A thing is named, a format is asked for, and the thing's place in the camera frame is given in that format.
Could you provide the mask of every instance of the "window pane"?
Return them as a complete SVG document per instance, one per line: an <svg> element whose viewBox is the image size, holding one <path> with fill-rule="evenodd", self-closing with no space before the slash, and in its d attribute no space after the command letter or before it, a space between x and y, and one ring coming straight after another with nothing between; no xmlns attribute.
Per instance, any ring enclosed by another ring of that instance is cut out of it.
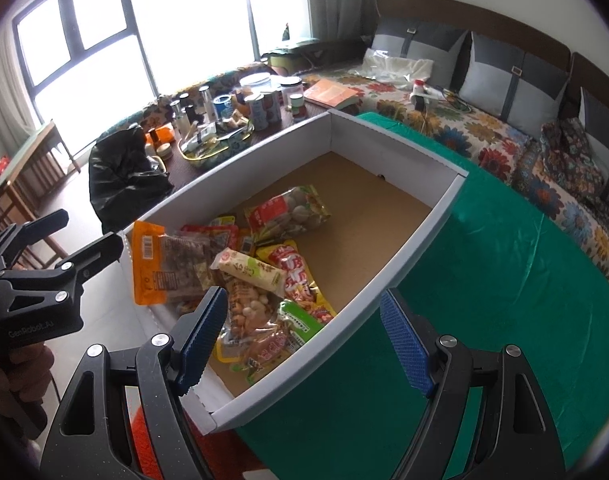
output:
<svg viewBox="0 0 609 480"><path fill-rule="evenodd" d="M122 0L73 0L73 7L85 48L126 28Z"/></svg>
<svg viewBox="0 0 609 480"><path fill-rule="evenodd" d="M71 59L58 0L46 0L25 16L18 23L18 36L34 85Z"/></svg>
<svg viewBox="0 0 609 480"><path fill-rule="evenodd" d="M36 96L36 105L75 153L152 100L136 37L129 36L60 76Z"/></svg>
<svg viewBox="0 0 609 480"><path fill-rule="evenodd" d="M158 90L253 61L246 0L131 0Z"/></svg>
<svg viewBox="0 0 609 480"><path fill-rule="evenodd" d="M291 40L311 35L308 0L251 0L251 9L260 54L278 46L287 23Z"/></svg>

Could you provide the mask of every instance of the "screw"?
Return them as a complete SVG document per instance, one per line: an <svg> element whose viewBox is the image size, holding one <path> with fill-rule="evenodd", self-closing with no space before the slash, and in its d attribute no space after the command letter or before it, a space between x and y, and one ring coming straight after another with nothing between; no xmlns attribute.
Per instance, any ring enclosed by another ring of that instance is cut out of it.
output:
<svg viewBox="0 0 609 480"><path fill-rule="evenodd" d="M454 346L456 346L458 344L458 339L456 339L452 335L443 335L440 338L440 344L447 348L453 348Z"/></svg>
<svg viewBox="0 0 609 480"><path fill-rule="evenodd" d="M153 346L165 346L169 342L169 336L166 334L158 334L151 338Z"/></svg>
<svg viewBox="0 0 609 480"><path fill-rule="evenodd" d="M87 355L89 357L96 357L102 354L102 345L91 345L87 349Z"/></svg>
<svg viewBox="0 0 609 480"><path fill-rule="evenodd" d="M507 354L509 354L511 357L518 357L522 351L520 348L518 348L516 345L507 345Z"/></svg>

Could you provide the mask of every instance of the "blue can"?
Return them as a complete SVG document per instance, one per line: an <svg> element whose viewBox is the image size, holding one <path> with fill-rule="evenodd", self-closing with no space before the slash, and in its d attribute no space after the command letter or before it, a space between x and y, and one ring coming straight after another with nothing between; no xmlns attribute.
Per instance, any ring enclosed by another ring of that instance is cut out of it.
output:
<svg viewBox="0 0 609 480"><path fill-rule="evenodd" d="M233 104L230 95L219 95L214 99L216 113L221 119L228 119L233 115Z"/></svg>

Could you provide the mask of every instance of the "window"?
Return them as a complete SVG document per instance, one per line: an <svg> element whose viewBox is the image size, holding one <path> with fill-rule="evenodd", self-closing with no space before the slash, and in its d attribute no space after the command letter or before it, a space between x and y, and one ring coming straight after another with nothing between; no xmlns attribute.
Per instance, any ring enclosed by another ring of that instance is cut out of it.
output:
<svg viewBox="0 0 609 480"><path fill-rule="evenodd" d="M72 152L159 93L309 37L307 0L37 0L14 19L28 95Z"/></svg>

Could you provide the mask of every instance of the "green plastic sheet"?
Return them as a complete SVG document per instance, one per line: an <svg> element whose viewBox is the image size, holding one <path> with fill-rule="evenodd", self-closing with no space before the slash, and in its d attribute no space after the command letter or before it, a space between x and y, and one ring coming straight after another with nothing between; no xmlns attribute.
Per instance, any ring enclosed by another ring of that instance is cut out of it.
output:
<svg viewBox="0 0 609 480"><path fill-rule="evenodd" d="M399 288L438 332L469 348L523 349L569 467L609 417L609 284L571 238L495 177L403 124L375 113L361 118L470 172L451 217ZM467 459L478 390L470 394L446 478ZM238 432L280 480L386 480L425 406L376 313Z"/></svg>

